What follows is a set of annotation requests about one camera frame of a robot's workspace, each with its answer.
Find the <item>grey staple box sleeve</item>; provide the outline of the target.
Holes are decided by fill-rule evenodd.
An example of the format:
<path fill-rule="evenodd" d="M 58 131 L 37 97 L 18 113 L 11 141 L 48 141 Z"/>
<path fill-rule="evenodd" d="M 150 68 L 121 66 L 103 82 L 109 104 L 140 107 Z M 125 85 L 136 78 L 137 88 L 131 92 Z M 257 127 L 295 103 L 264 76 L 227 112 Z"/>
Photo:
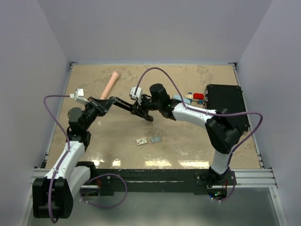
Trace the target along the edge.
<path fill-rule="evenodd" d="M 146 143 L 148 143 L 146 137 L 143 137 L 143 138 L 140 138 L 140 139 L 137 139 L 137 140 L 136 140 L 136 144 L 137 144 L 137 145 L 144 145 L 144 144 L 146 144 Z"/>

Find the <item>staple tray with staples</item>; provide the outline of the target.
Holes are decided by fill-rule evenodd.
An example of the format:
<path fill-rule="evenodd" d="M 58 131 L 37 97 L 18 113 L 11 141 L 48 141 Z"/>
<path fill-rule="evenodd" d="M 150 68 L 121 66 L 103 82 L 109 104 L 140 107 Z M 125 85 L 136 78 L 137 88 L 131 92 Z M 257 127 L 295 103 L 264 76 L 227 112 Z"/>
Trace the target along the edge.
<path fill-rule="evenodd" d="M 157 142 L 161 142 L 162 138 L 161 138 L 161 136 L 155 136 L 155 137 L 151 137 L 150 141 L 151 141 L 151 143 L 157 143 Z"/>

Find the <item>black stapler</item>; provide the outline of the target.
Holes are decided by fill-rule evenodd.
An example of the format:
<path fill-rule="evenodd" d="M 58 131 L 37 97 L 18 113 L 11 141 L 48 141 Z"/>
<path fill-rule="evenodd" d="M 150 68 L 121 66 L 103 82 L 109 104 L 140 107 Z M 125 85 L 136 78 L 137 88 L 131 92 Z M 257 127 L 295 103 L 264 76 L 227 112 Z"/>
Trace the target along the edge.
<path fill-rule="evenodd" d="M 132 115 L 135 115 L 135 113 L 132 113 L 132 106 L 133 104 L 130 104 L 118 97 L 110 97 L 110 99 L 114 99 L 114 105 L 119 107 L 119 108 L 122 108 L 128 112 L 130 112 Z M 149 114 L 149 110 L 145 110 L 141 107 L 141 111 L 144 112 L 144 113 L 148 113 Z"/>

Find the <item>aluminium frame rail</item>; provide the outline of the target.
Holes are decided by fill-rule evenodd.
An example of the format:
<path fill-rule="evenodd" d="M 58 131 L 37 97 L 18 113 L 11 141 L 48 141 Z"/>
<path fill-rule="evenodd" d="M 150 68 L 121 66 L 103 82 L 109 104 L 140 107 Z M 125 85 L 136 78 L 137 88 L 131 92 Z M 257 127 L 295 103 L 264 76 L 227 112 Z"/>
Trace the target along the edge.
<path fill-rule="evenodd" d="M 276 188 L 272 169 L 234 169 L 239 188 Z"/>

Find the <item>pink toy microphone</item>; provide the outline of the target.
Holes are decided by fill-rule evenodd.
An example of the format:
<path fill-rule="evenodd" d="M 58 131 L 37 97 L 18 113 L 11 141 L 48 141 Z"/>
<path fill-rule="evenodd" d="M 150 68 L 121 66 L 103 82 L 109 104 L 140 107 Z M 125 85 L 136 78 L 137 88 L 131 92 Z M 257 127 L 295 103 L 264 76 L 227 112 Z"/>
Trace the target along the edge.
<path fill-rule="evenodd" d="M 109 79 L 104 91 L 102 92 L 100 99 L 103 100 L 105 99 L 109 92 L 111 91 L 113 85 L 115 84 L 116 80 L 119 78 L 119 73 L 117 71 L 113 71 L 111 78 Z"/>

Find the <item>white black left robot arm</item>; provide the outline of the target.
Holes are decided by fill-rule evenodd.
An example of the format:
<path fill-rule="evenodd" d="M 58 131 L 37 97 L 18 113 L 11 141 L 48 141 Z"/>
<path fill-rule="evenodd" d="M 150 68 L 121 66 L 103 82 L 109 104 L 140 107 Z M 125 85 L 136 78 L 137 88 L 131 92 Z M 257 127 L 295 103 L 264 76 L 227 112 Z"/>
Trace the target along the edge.
<path fill-rule="evenodd" d="M 105 116 L 114 102 L 113 98 L 100 100 L 89 97 L 84 100 L 84 109 L 74 107 L 68 112 L 69 127 L 64 131 L 64 150 L 53 168 L 32 184 L 35 218 L 49 218 L 54 223 L 60 218 L 68 218 L 73 209 L 73 198 L 80 187 L 97 181 L 97 172 L 91 164 L 78 166 L 77 163 L 89 146 L 89 127 L 97 117 Z"/>

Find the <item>black hard case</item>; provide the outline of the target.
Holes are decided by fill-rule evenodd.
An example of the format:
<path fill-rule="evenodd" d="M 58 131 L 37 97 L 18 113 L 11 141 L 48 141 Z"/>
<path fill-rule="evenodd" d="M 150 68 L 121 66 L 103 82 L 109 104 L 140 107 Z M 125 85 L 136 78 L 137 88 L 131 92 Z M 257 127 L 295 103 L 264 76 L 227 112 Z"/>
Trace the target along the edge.
<path fill-rule="evenodd" d="M 208 84 L 205 89 L 205 109 L 216 110 L 218 114 L 245 112 L 246 107 L 241 87 Z M 221 119 L 236 126 L 241 133 L 249 130 L 250 124 L 246 115 L 221 117 Z"/>

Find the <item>light blue small stapler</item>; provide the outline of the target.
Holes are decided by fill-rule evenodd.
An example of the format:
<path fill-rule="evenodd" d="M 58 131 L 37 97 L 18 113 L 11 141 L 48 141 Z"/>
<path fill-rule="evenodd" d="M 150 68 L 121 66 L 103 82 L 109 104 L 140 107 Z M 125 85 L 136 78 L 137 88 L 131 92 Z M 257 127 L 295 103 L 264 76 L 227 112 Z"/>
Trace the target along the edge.
<path fill-rule="evenodd" d="M 176 100 L 179 100 L 179 101 L 184 101 L 186 104 L 191 104 L 191 100 L 190 99 L 187 99 L 187 98 L 184 98 L 184 97 L 180 97 L 180 95 L 174 95 L 173 96 L 173 99 L 176 99 Z"/>

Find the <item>red toy block car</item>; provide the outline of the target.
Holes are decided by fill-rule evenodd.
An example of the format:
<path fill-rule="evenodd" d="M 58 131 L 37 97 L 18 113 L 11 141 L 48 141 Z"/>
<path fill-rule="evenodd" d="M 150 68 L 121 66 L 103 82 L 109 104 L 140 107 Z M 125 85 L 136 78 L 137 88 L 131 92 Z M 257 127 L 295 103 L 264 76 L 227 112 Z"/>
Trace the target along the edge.
<path fill-rule="evenodd" d="M 197 102 L 198 104 L 202 105 L 204 103 L 204 95 L 202 93 L 191 93 L 185 95 L 185 98 L 192 102 Z"/>

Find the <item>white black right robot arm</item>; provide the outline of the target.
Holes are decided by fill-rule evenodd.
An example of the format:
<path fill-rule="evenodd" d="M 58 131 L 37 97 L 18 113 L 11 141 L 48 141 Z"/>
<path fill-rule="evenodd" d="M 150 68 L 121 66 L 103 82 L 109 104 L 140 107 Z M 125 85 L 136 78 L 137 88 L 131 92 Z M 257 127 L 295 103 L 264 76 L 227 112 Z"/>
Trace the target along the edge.
<path fill-rule="evenodd" d="M 235 123 L 226 117 L 217 116 L 215 110 L 202 113 L 200 108 L 185 106 L 181 101 L 170 98 L 160 83 L 152 85 L 150 93 L 151 96 L 147 96 L 140 87 L 131 88 L 129 96 L 135 101 L 132 114 L 153 121 L 149 111 L 159 111 L 167 119 L 205 128 L 215 152 L 213 163 L 202 179 L 215 185 L 224 182 L 229 171 L 230 152 L 242 135 Z"/>

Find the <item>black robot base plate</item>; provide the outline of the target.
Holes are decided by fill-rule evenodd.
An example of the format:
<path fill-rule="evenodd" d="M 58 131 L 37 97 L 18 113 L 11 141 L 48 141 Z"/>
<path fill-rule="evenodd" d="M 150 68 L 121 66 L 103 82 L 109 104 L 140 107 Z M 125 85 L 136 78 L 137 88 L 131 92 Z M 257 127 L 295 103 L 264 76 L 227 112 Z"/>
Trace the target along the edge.
<path fill-rule="evenodd" d="M 100 196 L 115 192 L 193 193 L 210 194 L 235 186 L 234 172 L 228 171 L 222 180 L 207 183 L 202 175 L 209 169 L 95 169 L 84 188 L 98 188 Z"/>

